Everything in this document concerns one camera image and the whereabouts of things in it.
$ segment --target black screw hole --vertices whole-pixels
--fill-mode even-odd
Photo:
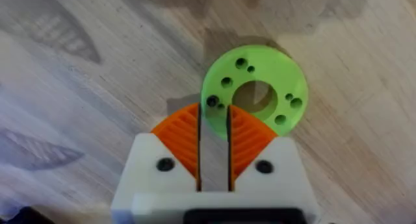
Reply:
[[[209,107],[214,107],[220,102],[220,99],[216,95],[211,95],[207,98],[207,105]]]
[[[255,164],[255,169],[260,173],[269,174],[273,172],[274,167],[269,161],[260,160]]]
[[[248,73],[253,73],[253,72],[254,72],[254,70],[255,70],[255,68],[254,68],[253,66],[249,66],[249,67],[247,68]]]
[[[292,108],[300,108],[302,106],[303,102],[299,98],[295,98],[291,101],[291,107]]]
[[[239,69],[244,69],[244,68],[246,68],[246,67],[247,67],[247,65],[248,65],[248,62],[247,62],[247,60],[246,60],[246,59],[244,59],[244,58],[239,58],[239,59],[237,59],[237,61],[235,62],[235,66],[236,66],[237,68],[239,68]]]
[[[279,116],[277,116],[277,117],[274,119],[274,122],[275,122],[277,125],[282,125],[282,124],[284,124],[284,123],[286,122],[286,116],[284,116],[284,115],[279,115]]]
[[[285,98],[286,98],[286,100],[290,101],[290,100],[293,99],[293,94],[288,93],[288,94],[286,94]]]
[[[233,85],[233,80],[229,77],[225,77],[221,80],[221,85],[223,88],[228,88]]]
[[[172,158],[162,158],[157,162],[156,167],[162,172],[171,171],[175,167],[175,161]]]

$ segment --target orange ribbed part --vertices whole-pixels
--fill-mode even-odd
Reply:
[[[260,152],[278,135],[260,119],[235,106],[229,106],[231,171],[234,181]]]
[[[199,103],[178,110],[152,131],[198,180]]]

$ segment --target green ring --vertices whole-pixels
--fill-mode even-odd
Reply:
[[[218,108],[218,105],[224,107],[232,104],[235,91],[250,81],[263,81],[277,93],[268,106],[252,114],[279,136],[288,134],[305,112],[307,83],[302,70],[292,59],[264,45],[245,45],[232,49],[209,68],[201,92],[204,118],[219,136],[226,138],[227,108]],[[212,95],[219,98],[219,103],[209,107],[206,100]]]

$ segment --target wooden table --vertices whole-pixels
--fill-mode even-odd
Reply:
[[[0,210],[109,223],[134,136],[239,45],[309,84],[291,136],[322,223],[416,221],[416,0],[0,0]]]

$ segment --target white plastic base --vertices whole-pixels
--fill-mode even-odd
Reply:
[[[112,204],[116,223],[182,223],[194,208],[299,208],[309,224],[320,218],[319,206],[295,143],[276,138],[236,180],[235,192],[195,192],[193,176],[177,161],[170,172],[157,171],[157,161],[173,155],[152,134],[139,134],[133,144]],[[268,160],[274,172],[255,169]]]

